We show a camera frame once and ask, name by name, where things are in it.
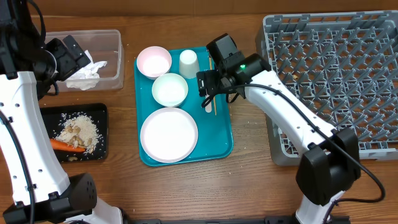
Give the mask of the wooden chopstick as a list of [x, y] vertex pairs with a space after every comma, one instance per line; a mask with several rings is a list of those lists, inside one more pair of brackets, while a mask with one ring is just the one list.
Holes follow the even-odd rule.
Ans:
[[[213, 61], [210, 56], [208, 57], [208, 60], [209, 60], [210, 70], [213, 70]], [[216, 96], [213, 97], [212, 102], [213, 102], [213, 109], [214, 109], [215, 116], [216, 116], [217, 115]]]

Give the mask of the white napkin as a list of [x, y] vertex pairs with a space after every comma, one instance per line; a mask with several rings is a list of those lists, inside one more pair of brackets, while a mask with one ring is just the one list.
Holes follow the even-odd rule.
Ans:
[[98, 74], [98, 70], [107, 66], [108, 62], [99, 61], [94, 63], [88, 50], [85, 50], [85, 55], [89, 58], [90, 63], [79, 69], [79, 71], [65, 81], [67, 88], [76, 88], [85, 91], [94, 88], [99, 82], [100, 75]]

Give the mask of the white plastic fork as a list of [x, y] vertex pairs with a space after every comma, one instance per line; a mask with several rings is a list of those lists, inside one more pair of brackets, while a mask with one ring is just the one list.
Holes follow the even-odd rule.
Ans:
[[211, 113], [211, 111], [212, 111], [211, 103], [208, 104], [207, 106], [205, 106], [205, 111], [206, 111], [207, 113]]

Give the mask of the white bowl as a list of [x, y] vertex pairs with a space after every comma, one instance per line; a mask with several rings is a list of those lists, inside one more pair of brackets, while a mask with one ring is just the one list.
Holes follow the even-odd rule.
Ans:
[[187, 81], [176, 73], [166, 73], [158, 77], [152, 85], [152, 96], [164, 107], [180, 106], [187, 95]]

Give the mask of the pink bowl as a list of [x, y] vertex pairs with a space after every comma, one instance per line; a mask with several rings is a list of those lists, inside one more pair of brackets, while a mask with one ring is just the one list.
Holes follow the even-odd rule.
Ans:
[[170, 71], [172, 56], [160, 46], [151, 46], [142, 50], [137, 56], [137, 69], [148, 79], [155, 80]]

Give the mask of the orange carrot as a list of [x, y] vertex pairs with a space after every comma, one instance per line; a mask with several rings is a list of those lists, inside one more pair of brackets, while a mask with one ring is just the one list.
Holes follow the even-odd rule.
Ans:
[[68, 145], [65, 142], [58, 141], [56, 139], [50, 139], [51, 146], [54, 150], [58, 151], [67, 151], [67, 152], [85, 152], [85, 149], [82, 147], [74, 147], [72, 145]]

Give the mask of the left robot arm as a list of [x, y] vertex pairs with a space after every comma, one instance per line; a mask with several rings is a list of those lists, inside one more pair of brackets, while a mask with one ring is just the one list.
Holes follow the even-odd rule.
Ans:
[[46, 41], [29, 9], [33, 1], [1, 0], [1, 150], [14, 203], [6, 223], [128, 223], [126, 214], [101, 200], [88, 173], [68, 176], [42, 119], [39, 100], [57, 82], [89, 64], [76, 40]]

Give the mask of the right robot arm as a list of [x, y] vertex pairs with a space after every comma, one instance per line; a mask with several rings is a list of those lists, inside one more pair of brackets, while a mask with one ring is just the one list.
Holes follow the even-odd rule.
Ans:
[[269, 216], [265, 223], [350, 223], [331, 214], [361, 176], [358, 137], [337, 130], [308, 109], [258, 54], [210, 50], [212, 70], [198, 72], [203, 106], [220, 94], [237, 93], [263, 110], [293, 142], [301, 156], [296, 182], [303, 193], [293, 215]]

